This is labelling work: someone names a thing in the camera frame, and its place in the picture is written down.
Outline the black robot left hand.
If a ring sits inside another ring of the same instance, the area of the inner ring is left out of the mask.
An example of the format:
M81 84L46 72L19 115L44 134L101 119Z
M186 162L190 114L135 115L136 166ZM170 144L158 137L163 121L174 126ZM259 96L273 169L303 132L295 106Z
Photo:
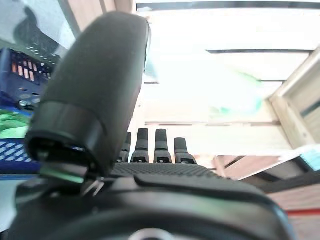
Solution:
M24 138L41 164L15 194L8 240L294 240L258 188L196 164L118 163L141 90L151 29L110 12L79 36Z

